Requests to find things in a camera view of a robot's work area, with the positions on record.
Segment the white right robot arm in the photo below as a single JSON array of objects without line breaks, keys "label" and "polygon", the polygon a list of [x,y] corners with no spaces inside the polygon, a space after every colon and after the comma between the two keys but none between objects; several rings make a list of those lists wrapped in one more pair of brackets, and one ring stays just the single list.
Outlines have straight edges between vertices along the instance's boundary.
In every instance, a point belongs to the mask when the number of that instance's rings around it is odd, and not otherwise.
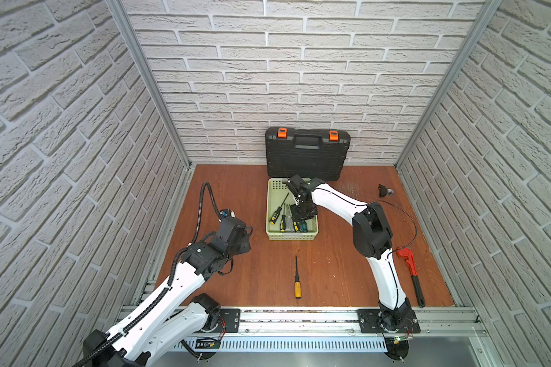
[{"label": "white right robot arm", "polygon": [[353,244],[368,261],[377,284],[380,326],[389,332],[401,328],[412,306],[399,282],[393,233],[382,206],[351,198],[318,178],[306,181],[295,175],[286,185],[296,203],[295,220],[316,216],[321,206],[351,224]]}]

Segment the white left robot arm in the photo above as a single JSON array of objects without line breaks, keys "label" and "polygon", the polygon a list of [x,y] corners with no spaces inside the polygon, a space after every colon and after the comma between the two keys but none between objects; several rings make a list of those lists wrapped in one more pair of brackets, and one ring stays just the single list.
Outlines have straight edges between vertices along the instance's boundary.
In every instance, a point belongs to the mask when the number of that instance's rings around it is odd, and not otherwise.
[{"label": "white left robot arm", "polygon": [[225,264],[250,251],[253,228],[234,217],[223,218],[216,232],[179,250],[168,278],[139,306],[106,332],[94,330],[83,343],[79,366],[150,366],[202,330],[217,326],[220,304],[198,295],[185,309],[178,306]]}]

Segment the light green perforated bin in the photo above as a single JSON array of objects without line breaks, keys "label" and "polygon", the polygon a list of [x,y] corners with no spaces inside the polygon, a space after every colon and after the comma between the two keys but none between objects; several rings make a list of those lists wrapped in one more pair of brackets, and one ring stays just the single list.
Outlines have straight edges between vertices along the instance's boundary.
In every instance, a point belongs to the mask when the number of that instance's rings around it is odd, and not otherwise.
[{"label": "light green perforated bin", "polygon": [[[296,232],[294,230],[294,219],[292,218],[292,212],[295,210],[293,208],[295,206],[295,200],[289,191],[286,182],[287,180],[285,178],[271,178],[268,181],[266,234],[268,235],[269,240],[272,241],[312,241],[318,235],[318,217],[315,216],[310,220],[306,220],[308,232]],[[275,225],[271,225],[269,223],[269,219],[287,194],[289,194],[286,201],[287,229],[285,232],[280,232],[279,224],[282,217],[279,218],[278,223]]]}]

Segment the orange handle screwdriver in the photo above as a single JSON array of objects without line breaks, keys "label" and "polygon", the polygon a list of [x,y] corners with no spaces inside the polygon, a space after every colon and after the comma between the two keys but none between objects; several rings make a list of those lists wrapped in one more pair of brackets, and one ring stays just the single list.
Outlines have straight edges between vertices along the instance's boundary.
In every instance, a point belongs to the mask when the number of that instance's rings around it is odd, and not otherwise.
[{"label": "orange handle screwdriver", "polygon": [[295,298],[302,298],[302,285],[300,281],[299,271],[298,271],[298,257],[295,257],[295,282],[294,282],[294,292]]}]

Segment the black yellow dotted screwdriver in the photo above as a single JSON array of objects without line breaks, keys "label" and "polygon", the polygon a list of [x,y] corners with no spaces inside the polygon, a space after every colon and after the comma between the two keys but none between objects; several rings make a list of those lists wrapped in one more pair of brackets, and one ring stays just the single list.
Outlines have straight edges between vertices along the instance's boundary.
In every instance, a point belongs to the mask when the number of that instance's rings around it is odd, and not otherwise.
[{"label": "black yellow dotted screwdriver", "polygon": [[289,197],[289,194],[287,194],[284,198],[284,200],[282,201],[282,203],[274,210],[274,212],[272,213],[272,216],[270,217],[269,219],[269,223],[271,225],[275,225],[278,223],[278,220],[280,217],[283,216],[283,214],[285,213],[285,209],[286,209],[286,201]]}]

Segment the green handle screwdriver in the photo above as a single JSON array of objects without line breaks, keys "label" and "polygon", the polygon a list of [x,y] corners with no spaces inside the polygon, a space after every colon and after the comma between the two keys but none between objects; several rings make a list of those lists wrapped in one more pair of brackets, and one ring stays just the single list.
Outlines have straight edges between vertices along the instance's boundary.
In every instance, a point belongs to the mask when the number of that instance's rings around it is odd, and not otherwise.
[{"label": "green handle screwdriver", "polygon": [[308,232],[308,225],[305,220],[299,221],[298,227],[301,232]]}]

